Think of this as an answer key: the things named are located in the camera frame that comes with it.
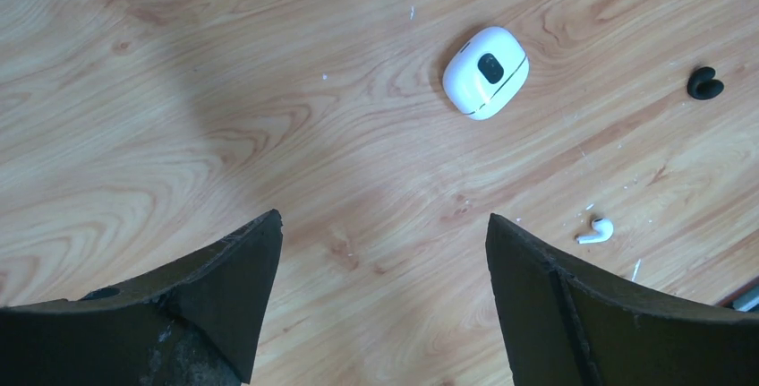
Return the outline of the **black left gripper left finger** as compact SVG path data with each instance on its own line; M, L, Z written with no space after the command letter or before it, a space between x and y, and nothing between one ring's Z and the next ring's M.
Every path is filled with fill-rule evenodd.
M282 249L270 210L193 253L78 300L5 307L4 385L242 385Z

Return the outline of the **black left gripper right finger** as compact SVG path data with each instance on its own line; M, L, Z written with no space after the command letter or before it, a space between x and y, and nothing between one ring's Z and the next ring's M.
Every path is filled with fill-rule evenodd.
M491 285L517 385L755 385L758 316L671 296L490 216Z

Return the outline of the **white earbud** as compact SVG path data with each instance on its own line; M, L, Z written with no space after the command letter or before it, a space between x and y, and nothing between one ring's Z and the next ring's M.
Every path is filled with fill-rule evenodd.
M607 218L593 219L590 223L592 233L578 235L576 241L579 244L599 244L610 240L615 232L613 222Z

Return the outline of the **white earbud charging case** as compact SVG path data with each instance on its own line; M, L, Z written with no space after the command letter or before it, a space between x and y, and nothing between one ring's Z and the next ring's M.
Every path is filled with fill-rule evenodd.
M471 37L452 57L442 86L465 116L495 116L523 88L530 72L524 48L508 30L492 26Z

